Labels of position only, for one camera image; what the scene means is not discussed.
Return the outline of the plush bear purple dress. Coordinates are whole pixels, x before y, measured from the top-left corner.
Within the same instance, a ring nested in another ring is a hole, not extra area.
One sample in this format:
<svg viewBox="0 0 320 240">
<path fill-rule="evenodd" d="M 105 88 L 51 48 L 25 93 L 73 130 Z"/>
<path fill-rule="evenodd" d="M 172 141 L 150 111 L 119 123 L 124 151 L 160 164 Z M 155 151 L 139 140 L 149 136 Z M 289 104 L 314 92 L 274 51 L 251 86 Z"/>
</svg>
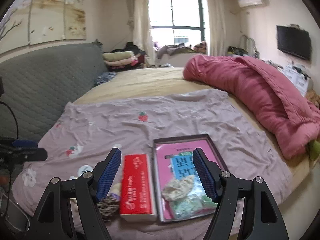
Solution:
<svg viewBox="0 0 320 240">
<path fill-rule="evenodd" d="M 113 198 L 116 198 L 118 200 L 120 200 L 120 197 L 121 197 L 121 183 L 116 183 L 114 184 L 109 192 L 108 192 L 108 195 L 113 197 Z"/>
</svg>

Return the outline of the green tissue packet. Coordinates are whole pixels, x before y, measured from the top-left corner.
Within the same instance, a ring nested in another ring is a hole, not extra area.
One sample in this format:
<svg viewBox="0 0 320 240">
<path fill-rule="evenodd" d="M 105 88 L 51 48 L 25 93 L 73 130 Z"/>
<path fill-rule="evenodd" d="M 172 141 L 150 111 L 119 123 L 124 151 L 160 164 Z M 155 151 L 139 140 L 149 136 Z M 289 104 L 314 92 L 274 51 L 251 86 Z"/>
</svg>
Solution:
<svg viewBox="0 0 320 240">
<path fill-rule="evenodd" d="M 203 210 L 201 198 L 196 194 L 170 202 L 169 206 L 175 219 L 187 219 Z"/>
</svg>

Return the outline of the leopard print cloth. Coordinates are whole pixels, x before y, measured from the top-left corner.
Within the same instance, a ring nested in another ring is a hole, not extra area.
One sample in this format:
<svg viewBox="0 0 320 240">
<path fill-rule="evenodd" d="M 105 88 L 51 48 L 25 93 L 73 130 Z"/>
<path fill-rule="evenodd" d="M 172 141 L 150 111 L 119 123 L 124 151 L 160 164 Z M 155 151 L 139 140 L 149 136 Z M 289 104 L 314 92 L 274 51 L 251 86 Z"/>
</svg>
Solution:
<svg viewBox="0 0 320 240">
<path fill-rule="evenodd" d="M 105 223 L 119 215 L 120 198 L 116 195 L 108 195 L 97 204 L 101 217 Z"/>
</svg>

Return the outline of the floral white scrunchie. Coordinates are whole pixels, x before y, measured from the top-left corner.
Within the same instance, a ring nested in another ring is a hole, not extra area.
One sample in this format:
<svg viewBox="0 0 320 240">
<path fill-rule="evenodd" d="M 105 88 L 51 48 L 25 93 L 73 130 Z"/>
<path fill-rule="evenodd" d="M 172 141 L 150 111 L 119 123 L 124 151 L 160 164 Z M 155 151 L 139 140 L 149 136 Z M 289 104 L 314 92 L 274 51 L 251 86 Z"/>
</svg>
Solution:
<svg viewBox="0 0 320 240">
<path fill-rule="evenodd" d="M 172 178 L 162 190 L 162 197 L 167 202 L 174 202 L 186 197 L 194 187 L 195 176 L 188 175 L 182 179 Z"/>
</svg>

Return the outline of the green sponge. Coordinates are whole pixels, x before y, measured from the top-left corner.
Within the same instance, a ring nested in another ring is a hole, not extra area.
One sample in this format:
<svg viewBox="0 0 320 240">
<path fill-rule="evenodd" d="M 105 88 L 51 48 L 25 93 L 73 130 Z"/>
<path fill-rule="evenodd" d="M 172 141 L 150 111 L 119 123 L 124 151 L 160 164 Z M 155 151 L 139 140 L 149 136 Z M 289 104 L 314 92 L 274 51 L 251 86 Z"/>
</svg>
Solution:
<svg viewBox="0 0 320 240">
<path fill-rule="evenodd" d="M 217 204 L 205 195 L 201 196 L 201 203 L 203 208 L 206 210 L 215 209 L 217 207 Z"/>
</svg>

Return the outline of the purple strawberry print blanket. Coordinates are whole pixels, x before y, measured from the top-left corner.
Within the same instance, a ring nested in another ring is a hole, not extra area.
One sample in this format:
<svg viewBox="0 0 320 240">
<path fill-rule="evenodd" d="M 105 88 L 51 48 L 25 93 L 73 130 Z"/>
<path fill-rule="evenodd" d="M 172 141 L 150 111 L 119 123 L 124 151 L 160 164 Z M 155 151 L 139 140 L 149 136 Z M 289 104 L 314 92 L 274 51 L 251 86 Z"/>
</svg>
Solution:
<svg viewBox="0 0 320 240">
<path fill-rule="evenodd" d="M 276 202 L 291 193 L 292 174 L 266 134 L 255 129 L 226 92 L 205 89 L 186 94 L 68 103 L 39 146 L 48 157 L 25 164 L 12 187 L 19 206 L 32 215 L 53 177 L 68 180 L 93 167 L 117 146 L 123 155 L 152 154 L 160 138 L 207 134 L 230 172 L 265 179 Z"/>
</svg>

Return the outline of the grey quilted headboard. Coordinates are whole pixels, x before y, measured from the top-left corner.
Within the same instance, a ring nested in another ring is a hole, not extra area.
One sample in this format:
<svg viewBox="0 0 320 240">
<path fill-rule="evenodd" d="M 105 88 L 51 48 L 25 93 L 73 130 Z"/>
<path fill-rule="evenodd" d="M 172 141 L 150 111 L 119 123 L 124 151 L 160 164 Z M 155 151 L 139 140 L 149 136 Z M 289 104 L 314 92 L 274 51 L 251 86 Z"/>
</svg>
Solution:
<svg viewBox="0 0 320 240">
<path fill-rule="evenodd" d="M 92 89 L 106 71 L 101 48 L 92 43 L 44 48 L 2 62 L 1 136 L 39 141 L 67 103 Z"/>
</svg>

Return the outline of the green pillow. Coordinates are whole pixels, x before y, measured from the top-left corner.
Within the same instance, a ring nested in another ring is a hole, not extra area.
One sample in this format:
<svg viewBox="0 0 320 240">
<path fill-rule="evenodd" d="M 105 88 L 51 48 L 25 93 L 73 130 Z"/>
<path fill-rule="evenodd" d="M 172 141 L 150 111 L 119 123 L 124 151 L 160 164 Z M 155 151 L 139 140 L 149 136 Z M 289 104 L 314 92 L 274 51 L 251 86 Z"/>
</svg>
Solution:
<svg viewBox="0 0 320 240">
<path fill-rule="evenodd" d="M 317 140 L 310 141 L 306 146 L 310 160 L 316 160 L 320 155 L 320 143 Z"/>
</svg>

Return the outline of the white drawer cabinet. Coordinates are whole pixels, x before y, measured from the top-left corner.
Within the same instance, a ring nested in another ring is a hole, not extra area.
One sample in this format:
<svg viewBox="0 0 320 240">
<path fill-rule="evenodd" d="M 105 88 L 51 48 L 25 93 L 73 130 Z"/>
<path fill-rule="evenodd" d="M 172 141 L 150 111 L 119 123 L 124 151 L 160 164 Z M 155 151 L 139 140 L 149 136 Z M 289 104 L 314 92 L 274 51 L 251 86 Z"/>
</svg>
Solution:
<svg viewBox="0 0 320 240">
<path fill-rule="evenodd" d="M 312 79 L 302 70 L 297 71 L 293 67 L 284 67 L 283 74 L 294 84 L 304 97 L 307 92 L 313 88 Z"/>
</svg>

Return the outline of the left cream curtain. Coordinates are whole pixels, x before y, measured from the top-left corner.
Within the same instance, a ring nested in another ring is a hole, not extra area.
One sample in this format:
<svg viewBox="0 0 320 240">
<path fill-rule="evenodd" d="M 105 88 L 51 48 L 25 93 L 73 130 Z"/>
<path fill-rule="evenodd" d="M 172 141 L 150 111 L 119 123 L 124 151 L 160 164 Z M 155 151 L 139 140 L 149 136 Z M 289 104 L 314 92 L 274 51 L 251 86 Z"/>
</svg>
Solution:
<svg viewBox="0 0 320 240">
<path fill-rule="evenodd" d="M 149 19 L 149 0 L 127 0 L 129 11 L 128 25 L 132 31 L 132 42 L 145 52 L 145 64 L 155 66 L 151 25 Z"/>
</svg>

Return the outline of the cream curtain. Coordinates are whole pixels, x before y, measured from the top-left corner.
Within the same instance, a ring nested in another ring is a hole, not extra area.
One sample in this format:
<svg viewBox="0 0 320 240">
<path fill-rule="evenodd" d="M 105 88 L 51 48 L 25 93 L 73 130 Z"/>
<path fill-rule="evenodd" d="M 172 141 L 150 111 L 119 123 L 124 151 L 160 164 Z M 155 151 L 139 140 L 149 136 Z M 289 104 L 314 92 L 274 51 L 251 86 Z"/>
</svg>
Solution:
<svg viewBox="0 0 320 240">
<path fill-rule="evenodd" d="M 226 19 L 224 0 L 207 0 L 210 56 L 225 53 Z"/>
<path fill-rule="evenodd" d="M 129 11 L 128 25 L 132 31 L 132 42 L 145 52 L 145 64 L 155 66 L 151 25 L 149 19 L 149 0 L 127 0 Z"/>
</svg>

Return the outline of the window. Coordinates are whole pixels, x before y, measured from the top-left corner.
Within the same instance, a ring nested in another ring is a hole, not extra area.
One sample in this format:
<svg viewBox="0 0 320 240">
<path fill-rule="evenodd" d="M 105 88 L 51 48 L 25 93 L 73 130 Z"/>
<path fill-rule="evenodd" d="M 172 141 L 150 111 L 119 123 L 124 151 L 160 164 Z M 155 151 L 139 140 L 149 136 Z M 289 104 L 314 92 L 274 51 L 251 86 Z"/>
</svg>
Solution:
<svg viewBox="0 0 320 240">
<path fill-rule="evenodd" d="M 158 48 L 205 40 L 202 0 L 149 0 L 152 41 Z"/>
</svg>

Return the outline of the air conditioner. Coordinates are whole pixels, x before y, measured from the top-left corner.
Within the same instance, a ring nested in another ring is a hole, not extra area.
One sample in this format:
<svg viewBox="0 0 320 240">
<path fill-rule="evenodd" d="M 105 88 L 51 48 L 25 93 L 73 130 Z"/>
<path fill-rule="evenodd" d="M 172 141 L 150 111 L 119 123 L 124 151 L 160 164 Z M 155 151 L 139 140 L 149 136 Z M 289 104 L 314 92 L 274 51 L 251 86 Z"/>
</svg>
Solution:
<svg viewBox="0 0 320 240">
<path fill-rule="evenodd" d="M 255 7 L 264 4 L 265 0 L 238 0 L 238 5 L 240 8 Z"/>
</svg>

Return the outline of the wall painting panels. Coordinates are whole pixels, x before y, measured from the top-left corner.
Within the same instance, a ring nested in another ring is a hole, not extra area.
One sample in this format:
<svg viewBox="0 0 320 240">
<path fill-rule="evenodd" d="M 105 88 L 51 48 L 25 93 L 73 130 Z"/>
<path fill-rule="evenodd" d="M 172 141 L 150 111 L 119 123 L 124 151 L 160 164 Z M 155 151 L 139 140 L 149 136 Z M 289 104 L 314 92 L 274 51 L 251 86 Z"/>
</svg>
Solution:
<svg viewBox="0 0 320 240">
<path fill-rule="evenodd" d="M 1 53 L 61 40 L 85 40 L 84 0 L 15 0 L 1 20 Z"/>
</svg>

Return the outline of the black wall television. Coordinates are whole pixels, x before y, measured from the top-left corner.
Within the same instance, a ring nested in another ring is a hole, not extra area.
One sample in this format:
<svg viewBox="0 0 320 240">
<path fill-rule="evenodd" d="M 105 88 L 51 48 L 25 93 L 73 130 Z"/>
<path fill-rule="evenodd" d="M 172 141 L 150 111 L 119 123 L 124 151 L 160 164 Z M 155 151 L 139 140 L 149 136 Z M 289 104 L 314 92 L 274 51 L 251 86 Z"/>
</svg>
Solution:
<svg viewBox="0 0 320 240">
<path fill-rule="evenodd" d="M 311 59 L 309 33 L 295 27 L 277 26 L 277 49 L 305 61 Z"/>
</svg>

